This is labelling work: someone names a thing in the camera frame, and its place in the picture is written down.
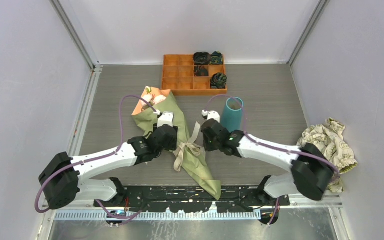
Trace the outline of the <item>pink flowers bunch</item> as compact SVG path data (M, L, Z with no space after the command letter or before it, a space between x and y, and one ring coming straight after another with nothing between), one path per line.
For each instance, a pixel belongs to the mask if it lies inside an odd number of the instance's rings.
M159 104L167 99L166 95L156 87L146 86L141 96L146 102L150 103L152 106Z

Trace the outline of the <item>green wrapping paper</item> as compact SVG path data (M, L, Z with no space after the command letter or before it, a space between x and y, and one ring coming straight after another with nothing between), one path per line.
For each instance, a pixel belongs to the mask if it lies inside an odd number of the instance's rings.
M157 104L155 109L174 114L173 125L178 127L177 149L172 151L175 156L174 170L179 172L183 168L201 188L219 200L222 194L221 181L213 178L206 162L206 151L196 144L201 125L196 122L193 131L189 131L185 114L172 93L165 101Z

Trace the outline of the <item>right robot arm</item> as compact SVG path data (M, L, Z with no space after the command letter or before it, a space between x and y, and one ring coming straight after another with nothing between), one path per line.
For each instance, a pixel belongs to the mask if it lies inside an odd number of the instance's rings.
M321 201L335 174L334 166L310 143L299 147L265 141L242 130L230 132L215 119L205 121L201 132L208 152L259 160L287 172L267 175L258 185L255 197L266 206L289 194Z

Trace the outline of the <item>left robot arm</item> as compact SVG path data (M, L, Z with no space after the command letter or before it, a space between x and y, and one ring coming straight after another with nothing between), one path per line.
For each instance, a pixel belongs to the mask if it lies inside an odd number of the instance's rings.
M70 157L61 152L39 175L41 192L51 210L61 209L74 201L98 200L109 206L121 206L126 200L125 189L116 177L96 180L106 172L136 166L158 158L163 151L177 147L178 127L154 126L150 136L137 136L94 154Z

